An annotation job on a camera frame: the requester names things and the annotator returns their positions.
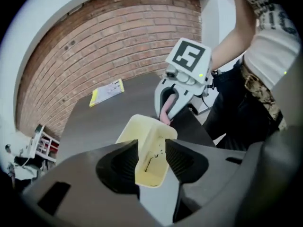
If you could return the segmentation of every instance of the black slot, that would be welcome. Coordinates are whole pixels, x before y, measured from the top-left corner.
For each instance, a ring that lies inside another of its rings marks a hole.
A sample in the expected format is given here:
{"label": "black slot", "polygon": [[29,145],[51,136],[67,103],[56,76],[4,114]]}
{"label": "black slot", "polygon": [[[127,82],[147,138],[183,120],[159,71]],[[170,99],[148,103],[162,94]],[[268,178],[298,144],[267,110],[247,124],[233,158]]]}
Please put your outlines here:
{"label": "black slot", "polygon": [[140,190],[134,176],[138,160],[138,140],[133,140],[103,156],[96,165],[97,176],[110,190],[120,194],[136,194],[139,199]]}
{"label": "black slot", "polygon": [[235,157],[228,157],[225,160],[229,161],[229,162],[233,162],[235,164],[240,165],[242,163],[241,159],[235,158]]}
{"label": "black slot", "polygon": [[55,182],[38,202],[38,206],[50,215],[54,215],[70,187],[71,185],[67,183]]}
{"label": "black slot", "polygon": [[166,160],[181,184],[194,183],[208,169],[205,156],[172,140],[165,140]]}

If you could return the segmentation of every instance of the dark gray tabletop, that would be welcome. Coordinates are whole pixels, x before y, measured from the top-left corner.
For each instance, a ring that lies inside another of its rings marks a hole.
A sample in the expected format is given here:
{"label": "dark gray tabletop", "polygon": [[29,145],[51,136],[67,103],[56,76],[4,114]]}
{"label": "dark gray tabletop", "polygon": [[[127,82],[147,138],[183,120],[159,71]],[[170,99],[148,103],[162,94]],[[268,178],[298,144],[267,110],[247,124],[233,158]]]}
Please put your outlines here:
{"label": "dark gray tabletop", "polygon": [[[149,73],[124,81],[125,92],[92,108],[91,95],[75,105],[64,129],[57,163],[93,149],[115,143],[129,119],[135,114],[155,116],[154,91],[160,78]],[[178,139],[214,146],[204,128],[186,108],[173,121]]]}

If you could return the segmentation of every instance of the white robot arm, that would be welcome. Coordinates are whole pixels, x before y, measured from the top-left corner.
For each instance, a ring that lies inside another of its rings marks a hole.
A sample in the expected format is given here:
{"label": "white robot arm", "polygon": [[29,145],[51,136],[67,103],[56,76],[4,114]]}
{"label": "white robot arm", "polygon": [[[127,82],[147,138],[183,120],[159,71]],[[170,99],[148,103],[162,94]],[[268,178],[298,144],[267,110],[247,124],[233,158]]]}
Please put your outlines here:
{"label": "white robot arm", "polygon": [[167,111],[170,120],[194,95],[200,97],[208,95],[211,54],[211,49],[201,43],[185,38],[179,39],[165,60],[169,66],[155,90],[154,103],[158,117],[171,94],[176,94],[176,98]]}

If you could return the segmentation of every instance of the belt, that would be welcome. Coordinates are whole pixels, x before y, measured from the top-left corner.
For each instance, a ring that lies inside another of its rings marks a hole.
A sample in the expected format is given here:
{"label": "belt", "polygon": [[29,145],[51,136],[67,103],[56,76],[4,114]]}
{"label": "belt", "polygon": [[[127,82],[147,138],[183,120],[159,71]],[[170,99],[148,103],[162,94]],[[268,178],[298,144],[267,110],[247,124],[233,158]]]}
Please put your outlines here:
{"label": "belt", "polygon": [[286,127],[285,120],[279,117],[281,111],[270,90],[250,71],[244,61],[241,66],[241,74],[245,80],[245,88],[263,104],[273,120],[279,124],[279,129],[284,129]]}

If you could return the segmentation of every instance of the yellow booklet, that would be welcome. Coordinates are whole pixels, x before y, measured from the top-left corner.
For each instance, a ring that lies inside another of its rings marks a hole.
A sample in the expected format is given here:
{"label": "yellow booklet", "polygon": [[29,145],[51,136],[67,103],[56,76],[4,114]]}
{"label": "yellow booklet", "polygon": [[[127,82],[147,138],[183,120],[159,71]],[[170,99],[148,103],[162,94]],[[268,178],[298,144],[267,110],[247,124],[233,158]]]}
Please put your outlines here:
{"label": "yellow booklet", "polygon": [[92,107],[123,92],[124,86],[121,79],[113,81],[112,83],[106,86],[98,87],[97,89],[93,90],[93,95],[91,97],[89,106]]}

